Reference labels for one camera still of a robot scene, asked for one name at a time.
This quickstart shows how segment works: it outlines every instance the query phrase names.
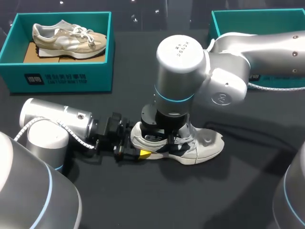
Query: white sneaker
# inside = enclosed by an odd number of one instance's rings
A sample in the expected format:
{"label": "white sneaker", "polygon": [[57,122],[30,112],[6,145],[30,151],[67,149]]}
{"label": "white sneaker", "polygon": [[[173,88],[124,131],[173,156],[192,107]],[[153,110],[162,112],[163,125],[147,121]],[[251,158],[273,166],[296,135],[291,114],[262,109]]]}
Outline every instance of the white sneaker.
{"label": "white sneaker", "polygon": [[209,129],[198,129],[188,123],[179,130],[174,145],[168,144],[168,140],[162,137],[155,135],[151,137],[146,134],[146,128],[141,122],[138,122],[131,131],[133,146],[151,152],[146,159],[172,158],[184,165],[199,164],[212,159],[224,148],[220,133]]}
{"label": "white sneaker", "polygon": [[52,26],[34,24],[32,35],[40,57],[89,59],[103,54],[107,43],[105,35],[64,20]]}

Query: white robotic arm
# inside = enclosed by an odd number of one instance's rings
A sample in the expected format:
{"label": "white robotic arm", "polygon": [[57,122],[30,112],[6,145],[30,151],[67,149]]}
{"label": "white robotic arm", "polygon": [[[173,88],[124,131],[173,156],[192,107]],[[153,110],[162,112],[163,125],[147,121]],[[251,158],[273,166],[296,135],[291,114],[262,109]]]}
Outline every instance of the white robotic arm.
{"label": "white robotic arm", "polygon": [[212,41],[208,50],[188,36],[168,37],[157,50],[156,108],[165,116],[186,114],[201,85],[210,105],[235,104],[245,98],[251,74],[304,75],[304,43],[305,31],[231,32]]}

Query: shoelace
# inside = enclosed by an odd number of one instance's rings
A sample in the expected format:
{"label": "shoelace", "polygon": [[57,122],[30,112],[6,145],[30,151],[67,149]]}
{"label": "shoelace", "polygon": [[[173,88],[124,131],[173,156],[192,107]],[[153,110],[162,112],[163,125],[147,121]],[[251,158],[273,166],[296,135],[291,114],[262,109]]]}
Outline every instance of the shoelace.
{"label": "shoelace", "polygon": [[71,36],[80,36],[81,38],[87,38],[88,44],[93,46],[94,38],[89,34],[89,32],[93,32],[93,30],[88,30],[79,25],[75,25],[75,28],[73,29],[72,33],[70,33],[70,35]]}

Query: teal shoe box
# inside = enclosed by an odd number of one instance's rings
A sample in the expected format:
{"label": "teal shoe box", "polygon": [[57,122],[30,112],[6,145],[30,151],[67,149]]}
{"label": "teal shoe box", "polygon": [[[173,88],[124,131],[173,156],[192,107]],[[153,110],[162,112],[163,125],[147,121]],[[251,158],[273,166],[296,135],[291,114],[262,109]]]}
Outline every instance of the teal shoe box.
{"label": "teal shoe box", "polygon": [[[304,9],[212,11],[208,43],[227,32],[265,35],[301,30],[305,30]],[[272,88],[305,86],[305,76],[251,75],[249,81]]]}
{"label": "teal shoe box", "polygon": [[[33,24],[61,20],[105,34],[105,61],[23,63]],[[111,12],[18,13],[0,52],[0,75],[11,93],[109,92],[113,56]]]}

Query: black table surface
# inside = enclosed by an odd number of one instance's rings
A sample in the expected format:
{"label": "black table surface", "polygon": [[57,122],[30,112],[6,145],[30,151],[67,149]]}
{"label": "black table surface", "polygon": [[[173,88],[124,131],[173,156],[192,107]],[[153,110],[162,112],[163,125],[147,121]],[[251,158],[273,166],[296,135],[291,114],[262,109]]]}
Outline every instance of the black table surface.
{"label": "black table surface", "polygon": [[[0,130],[14,137],[23,103],[31,97],[102,116],[139,121],[152,102],[156,48],[173,34],[205,46],[206,31],[118,32],[111,94],[10,95],[0,79]],[[67,177],[83,202],[81,229],[271,229],[275,188],[305,140],[305,92],[249,90],[244,103],[212,110],[197,96],[191,122],[224,136],[216,158],[195,166],[170,159],[101,165],[73,159]]]}

